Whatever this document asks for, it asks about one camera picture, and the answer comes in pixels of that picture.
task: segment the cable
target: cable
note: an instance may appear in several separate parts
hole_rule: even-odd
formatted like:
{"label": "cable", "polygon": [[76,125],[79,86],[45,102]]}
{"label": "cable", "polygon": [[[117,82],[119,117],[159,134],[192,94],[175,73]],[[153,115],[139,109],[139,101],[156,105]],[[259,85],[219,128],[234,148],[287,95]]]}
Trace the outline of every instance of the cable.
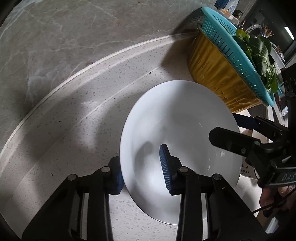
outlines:
{"label": "cable", "polygon": [[253,211],[252,213],[253,213],[253,214],[254,214],[254,213],[257,213],[257,212],[262,211],[262,210],[265,210],[265,209],[267,209],[267,208],[269,208],[269,207],[272,207],[272,209],[274,209],[274,208],[278,208],[278,207],[283,206],[283,205],[285,204],[286,199],[287,199],[289,196],[291,196],[292,193],[293,193],[295,190],[296,190],[296,188],[294,188],[290,193],[288,193],[286,196],[284,196],[283,199],[282,199],[281,201],[279,201],[279,202],[273,202],[273,203],[271,203],[271,204],[268,204],[268,205],[266,205],[266,206],[263,206],[263,207],[261,207],[261,208],[259,208],[259,209],[256,209],[256,210]]}

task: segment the finger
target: finger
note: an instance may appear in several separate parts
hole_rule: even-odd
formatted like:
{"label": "finger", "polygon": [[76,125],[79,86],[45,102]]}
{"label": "finger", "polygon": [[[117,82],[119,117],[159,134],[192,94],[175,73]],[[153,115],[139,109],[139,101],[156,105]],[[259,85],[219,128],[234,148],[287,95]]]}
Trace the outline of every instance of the finger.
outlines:
{"label": "finger", "polygon": [[252,130],[249,130],[249,129],[245,129],[242,134],[246,135],[246,136],[252,136]]}
{"label": "finger", "polygon": [[284,197],[287,194],[289,194],[291,191],[293,191],[294,188],[295,188],[295,185],[281,187],[281,188],[279,188],[279,194],[282,197]]}
{"label": "finger", "polygon": [[263,188],[262,194],[259,200],[259,204],[261,207],[264,207],[266,205],[269,205],[274,202],[274,198],[271,194],[272,190],[269,188]]}
{"label": "finger", "polygon": [[287,202],[285,203],[285,207],[287,209],[291,209],[295,200],[296,200],[296,192],[292,193],[291,196],[288,197]]}

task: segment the marble countertop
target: marble countertop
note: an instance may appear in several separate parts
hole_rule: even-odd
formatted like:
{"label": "marble countertop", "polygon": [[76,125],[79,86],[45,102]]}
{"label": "marble countertop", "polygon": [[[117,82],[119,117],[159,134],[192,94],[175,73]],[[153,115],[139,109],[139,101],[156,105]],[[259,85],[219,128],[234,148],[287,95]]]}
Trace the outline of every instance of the marble countertop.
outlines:
{"label": "marble countertop", "polygon": [[0,27],[0,148],[50,91],[95,61],[171,34],[215,0],[22,0]]}
{"label": "marble countertop", "polygon": [[[65,177],[92,174],[118,155],[124,122],[140,96],[164,81],[192,81],[186,57],[194,36],[163,37],[104,58],[30,112],[0,156],[0,211],[19,236]],[[258,208],[260,188],[251,179],[241,176],[235,190],[251,210]],[[150,218],[126,189],[110,196],[110,216],[115,240],[176,238],[177,226]]]}

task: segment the person's hand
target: person's hand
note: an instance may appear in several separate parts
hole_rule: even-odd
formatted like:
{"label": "person's hand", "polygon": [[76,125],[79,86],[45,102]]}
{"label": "person's hand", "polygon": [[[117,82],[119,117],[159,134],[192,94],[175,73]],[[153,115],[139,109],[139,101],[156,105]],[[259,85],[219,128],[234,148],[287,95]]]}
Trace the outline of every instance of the person's hand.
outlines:
{"label": "person's hand", "polygon": [[[286,186],[278,188],[278,192],[282,197],[285,197],[287,194],[289,194],[293,189],[295,188],[295,185],[292,186]],[[274,202],[274,192],[270,188],[263,188],[262,194],[259,200],[259,204],[261,207],[264,207],[266,205],[272,204]],[[294,202],[296,200],[296,191],[294,191],[291,196],[288,197],[286,203],[281,207],[282,210],[291,209]]]}

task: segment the white plate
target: white plate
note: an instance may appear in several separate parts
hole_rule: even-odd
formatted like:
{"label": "white plate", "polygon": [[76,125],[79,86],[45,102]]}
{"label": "white plate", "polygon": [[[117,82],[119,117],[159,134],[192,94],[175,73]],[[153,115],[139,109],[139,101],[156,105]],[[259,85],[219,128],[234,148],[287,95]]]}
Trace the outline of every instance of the white plate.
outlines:
{"label": "white plate", "polygon": [[196,173],[220,173],[231,186],[237,184],[242,157],[211,145],[209,132],[217,126],[239,132],[223,101],[195,82],[162,83],[136,102],[122,131],[120,164],[127,190],[146,214],[178,224],[181,196],[171,196],[166,189],[161,144]]}

